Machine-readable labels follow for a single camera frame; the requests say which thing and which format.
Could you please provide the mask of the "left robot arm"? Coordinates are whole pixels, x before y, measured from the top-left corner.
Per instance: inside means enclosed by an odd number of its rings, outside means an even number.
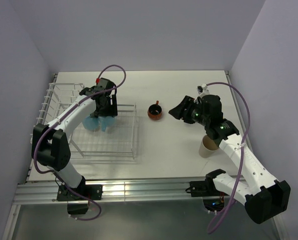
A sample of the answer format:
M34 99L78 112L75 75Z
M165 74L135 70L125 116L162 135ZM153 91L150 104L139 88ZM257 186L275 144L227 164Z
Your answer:
M31 155L36 171L53 173L69 187L68 194L75 200L86 195L86 186L84 177L70 163L69 137L89 116L117 116L116 89L114 82L98 78L96 85L84 88L62 114L33 128Z

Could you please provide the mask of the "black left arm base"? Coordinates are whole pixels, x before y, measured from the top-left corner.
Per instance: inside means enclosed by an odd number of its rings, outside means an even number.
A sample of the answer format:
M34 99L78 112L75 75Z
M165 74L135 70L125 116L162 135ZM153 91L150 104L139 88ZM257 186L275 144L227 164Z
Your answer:
M87 213L92 201L101 200L102 188L101 184L86 184L85 178L82 177L76 188L68 187L64 183L58 185L56 200L67 202L68 214L78 217Z

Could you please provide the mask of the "tall light blue mug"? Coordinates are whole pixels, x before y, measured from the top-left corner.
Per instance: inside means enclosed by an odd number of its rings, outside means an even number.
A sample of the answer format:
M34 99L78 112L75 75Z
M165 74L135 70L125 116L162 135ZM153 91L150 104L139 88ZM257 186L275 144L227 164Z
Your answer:
M96 129L99 128L99 120L97 117L90 117L87 116L83 121L82 121L83 127L88 130L88 131L95 131Z

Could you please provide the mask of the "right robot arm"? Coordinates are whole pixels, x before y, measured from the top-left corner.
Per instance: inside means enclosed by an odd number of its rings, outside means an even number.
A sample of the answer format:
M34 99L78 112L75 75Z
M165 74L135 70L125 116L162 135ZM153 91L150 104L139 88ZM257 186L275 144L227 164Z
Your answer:
M242 169L247 184L238 184L234 198L244 205L252 221L261 224L287 209L290 185L269 173L242 142L238 129L223 117L219 96L209 94L196 99L185 96L169 114L187 124L203 125L207 136Z

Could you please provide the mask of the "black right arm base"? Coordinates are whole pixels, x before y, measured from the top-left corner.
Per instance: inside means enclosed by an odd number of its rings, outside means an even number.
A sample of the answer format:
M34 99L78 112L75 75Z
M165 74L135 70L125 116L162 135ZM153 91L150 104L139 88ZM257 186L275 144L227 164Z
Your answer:
M225 206L225 196L227 194L216 190L213 179L220 174L226 173L222 169L214 170L206 175L204 180L191 181L185 192L191 197L203 197L204 207L211 212L220 212Z

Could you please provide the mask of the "light blue cream-lined mug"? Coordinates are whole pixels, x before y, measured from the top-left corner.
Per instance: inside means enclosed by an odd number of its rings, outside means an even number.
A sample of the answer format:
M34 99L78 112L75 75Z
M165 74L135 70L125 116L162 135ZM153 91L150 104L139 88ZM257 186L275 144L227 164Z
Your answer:
M115 123L115 117L113 116L99 116L98 117L100 129L102 132L105 132L108 127L111 127Z

